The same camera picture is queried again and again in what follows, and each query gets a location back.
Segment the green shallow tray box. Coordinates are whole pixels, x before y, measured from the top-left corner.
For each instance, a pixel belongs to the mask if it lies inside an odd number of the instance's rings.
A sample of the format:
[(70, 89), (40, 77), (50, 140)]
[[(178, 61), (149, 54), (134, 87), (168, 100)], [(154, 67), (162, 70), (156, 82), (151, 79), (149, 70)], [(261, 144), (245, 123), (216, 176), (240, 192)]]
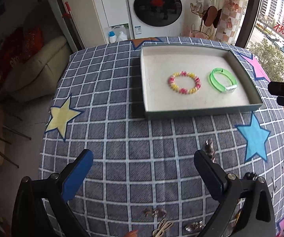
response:
[[(237, 80), (231, 93), (209, 81), (214, 68)], [(229, 49), (200, 45), (143, 46), (140, 53), (145, 115), (149, 119), (220, 115), (258, 110), (263, 102), (243, 58)]]

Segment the green translucent bangle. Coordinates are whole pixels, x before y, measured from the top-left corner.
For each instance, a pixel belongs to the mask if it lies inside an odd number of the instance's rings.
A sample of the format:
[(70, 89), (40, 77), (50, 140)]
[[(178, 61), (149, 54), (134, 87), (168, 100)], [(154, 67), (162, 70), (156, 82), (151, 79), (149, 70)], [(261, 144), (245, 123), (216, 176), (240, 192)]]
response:
[(236, 78), (223, 68), (214, 68), (209, 74), (209, 81), (220, 93), (231, 93), (237, 88)]

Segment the red handled mop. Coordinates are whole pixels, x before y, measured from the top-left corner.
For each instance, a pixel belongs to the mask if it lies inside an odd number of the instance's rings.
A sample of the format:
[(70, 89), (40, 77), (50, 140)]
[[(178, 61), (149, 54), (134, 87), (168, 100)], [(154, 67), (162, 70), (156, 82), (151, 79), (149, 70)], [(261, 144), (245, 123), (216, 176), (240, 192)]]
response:
[(78, 28), (74, 22), (74, 18), (69, 3), (65, 2), (64, 7), (65, 7), (65, 12), (62, 14), (62, 18), (65, 20), (65, 23), (67, 24), (67, 28), (77, 47), (77, 50), (83, 50), (85, 48), (85, 45), (79, 34)]

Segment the blue checkered star tablecloth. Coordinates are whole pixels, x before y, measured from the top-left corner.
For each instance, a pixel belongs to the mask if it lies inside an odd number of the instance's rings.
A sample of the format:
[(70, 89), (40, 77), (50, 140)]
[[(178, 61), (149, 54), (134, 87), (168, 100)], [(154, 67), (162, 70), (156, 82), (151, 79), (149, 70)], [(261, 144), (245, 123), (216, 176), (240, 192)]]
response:
[(163, 209), (173, 226), (166, 236), (187, 236), (187, 225), (206, 223), (217, 208), (193, 164), (193, 154), (213, 141), (215, 160), (242, 177), (255, 172), (267, 181), (276, 221), (284, 219), (284, 109), (253, 78), (263, 105), (255, 112), (269, 130), (267, 159), (245, 160), (246, 140), (237, 125), (251, 113), (148, 121), (144, 117), (140, 45), (124, 41), (70, 56), (54, 98), (80, 115), (67, 132), (44, 134), (39, 176), (59, 172), (84, 149), (93, 166), (69, 205), (92, 236), (123, 236), (136, 229), (151, 236), (157, 225), (152, 209)]

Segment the pink checkered box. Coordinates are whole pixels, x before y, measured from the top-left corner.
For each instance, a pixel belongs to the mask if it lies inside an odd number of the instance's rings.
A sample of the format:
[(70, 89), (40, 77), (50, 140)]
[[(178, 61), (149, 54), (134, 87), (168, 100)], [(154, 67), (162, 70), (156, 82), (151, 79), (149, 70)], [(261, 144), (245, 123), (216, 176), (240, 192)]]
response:
[(215, 40), (235, 45), (245, 17), (246, 0), (224, 0)]

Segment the black claw hair clip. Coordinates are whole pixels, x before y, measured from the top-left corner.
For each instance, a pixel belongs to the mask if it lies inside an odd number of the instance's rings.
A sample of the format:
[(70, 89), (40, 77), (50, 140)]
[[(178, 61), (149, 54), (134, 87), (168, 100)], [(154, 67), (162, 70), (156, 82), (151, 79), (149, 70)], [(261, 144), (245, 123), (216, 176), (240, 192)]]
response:
[(255, 172), (247, 172), (245, 173), (243, 180), (253, 180), (257, 179), (258, 175)]

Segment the blue cap detergent bottle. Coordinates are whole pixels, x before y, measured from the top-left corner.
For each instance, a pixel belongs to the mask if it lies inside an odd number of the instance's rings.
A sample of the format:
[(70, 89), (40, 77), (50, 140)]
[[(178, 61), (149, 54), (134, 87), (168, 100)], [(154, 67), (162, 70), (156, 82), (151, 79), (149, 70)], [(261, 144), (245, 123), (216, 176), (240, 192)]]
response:
[(117, 36), (114, 31), (108, 33), (109, 43), (115, 43), (117, 41)]

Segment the beige sofa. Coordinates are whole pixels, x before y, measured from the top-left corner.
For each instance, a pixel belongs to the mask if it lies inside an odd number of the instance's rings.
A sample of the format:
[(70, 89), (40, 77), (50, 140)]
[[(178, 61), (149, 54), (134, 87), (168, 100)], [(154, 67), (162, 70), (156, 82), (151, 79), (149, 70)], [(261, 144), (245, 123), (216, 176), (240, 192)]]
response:
[(20, 102), (53, 95), (70, 55), (71, 49), (63, 35), (52, 39), (26, 63), (11, 71), (4, 90)]

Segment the metal slipper rack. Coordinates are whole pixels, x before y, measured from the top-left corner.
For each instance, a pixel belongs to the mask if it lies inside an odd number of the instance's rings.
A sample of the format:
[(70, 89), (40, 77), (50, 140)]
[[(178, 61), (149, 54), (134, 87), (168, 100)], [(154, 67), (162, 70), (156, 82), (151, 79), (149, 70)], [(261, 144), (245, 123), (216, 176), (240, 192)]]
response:
[(194, 0), (184, 6), (182, 36), (212, 39), (219, 24), (222, 9), (213, 6), (211, 0)]

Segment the small silver heart clip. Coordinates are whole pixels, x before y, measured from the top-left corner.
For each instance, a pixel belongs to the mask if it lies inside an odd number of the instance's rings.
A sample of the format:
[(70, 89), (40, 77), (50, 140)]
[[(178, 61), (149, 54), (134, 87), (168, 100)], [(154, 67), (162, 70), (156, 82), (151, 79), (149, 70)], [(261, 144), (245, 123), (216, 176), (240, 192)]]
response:
[(194, 221), (191, 223), (187, 223), (184, 229), (189, 233), (199, 233), (203, 229), (204, 225), (201, 221)]

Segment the white plastic bottle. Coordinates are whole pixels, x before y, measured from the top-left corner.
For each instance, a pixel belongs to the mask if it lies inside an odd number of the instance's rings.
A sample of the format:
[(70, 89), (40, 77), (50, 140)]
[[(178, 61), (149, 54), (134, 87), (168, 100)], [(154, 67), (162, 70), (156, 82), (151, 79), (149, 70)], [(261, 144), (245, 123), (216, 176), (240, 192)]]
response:
[(127, 41), (127, 40), (128, 40), (128, 36), (123, 31), (120, 31), (117, 37), (117, 42)]

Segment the lower white washing machine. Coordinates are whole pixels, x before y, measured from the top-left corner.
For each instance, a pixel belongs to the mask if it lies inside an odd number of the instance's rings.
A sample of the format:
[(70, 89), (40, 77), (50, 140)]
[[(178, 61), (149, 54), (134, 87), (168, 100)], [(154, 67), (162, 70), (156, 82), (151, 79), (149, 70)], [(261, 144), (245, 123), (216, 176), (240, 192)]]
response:
[(186, 0), (128, 0), (135, 39), (180, 36)]

